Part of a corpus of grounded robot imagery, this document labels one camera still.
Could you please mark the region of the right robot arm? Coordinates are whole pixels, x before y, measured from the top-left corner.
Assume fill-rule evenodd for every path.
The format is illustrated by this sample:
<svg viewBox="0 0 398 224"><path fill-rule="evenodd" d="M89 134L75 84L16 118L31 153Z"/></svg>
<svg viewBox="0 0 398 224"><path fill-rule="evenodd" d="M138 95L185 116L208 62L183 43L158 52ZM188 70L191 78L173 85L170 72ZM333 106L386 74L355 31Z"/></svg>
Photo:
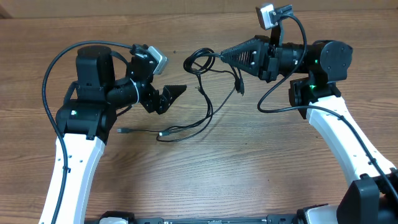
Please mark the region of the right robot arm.
<svg viewBox="0 0 398 224"><path fill-rule="evenodd" d="M299 73L289 88L297 110L325 140L344 173L348 189L337 206L314 205L283 223L396 223L397 168L370 142L350 115L337 82L346 79L352 48L336 40L312 45L283 43L281 26L222 51L224 63L266 82Z"/></svg>

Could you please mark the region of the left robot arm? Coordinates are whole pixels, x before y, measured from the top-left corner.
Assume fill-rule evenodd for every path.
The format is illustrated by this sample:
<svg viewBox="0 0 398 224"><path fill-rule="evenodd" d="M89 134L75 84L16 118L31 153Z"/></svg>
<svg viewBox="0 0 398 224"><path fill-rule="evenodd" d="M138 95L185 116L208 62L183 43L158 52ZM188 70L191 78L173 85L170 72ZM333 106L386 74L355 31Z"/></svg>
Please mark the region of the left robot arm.
<svg viewBox="0 0 398 224"><path fill-rule="evenodd" d="M125 45L132 58L127 61L112 50L114 42L89 40L61 51L50 63L42 84L44 109L57 135L55 164L40 223L83 223L93 177L118 116L141 104L148 113L165 113L187 89L152 86L154 75L167 66L167 57L148 45ZM63 105L53 116L46 86L56 62L77 49L77 80L65 94Z"/></svg>

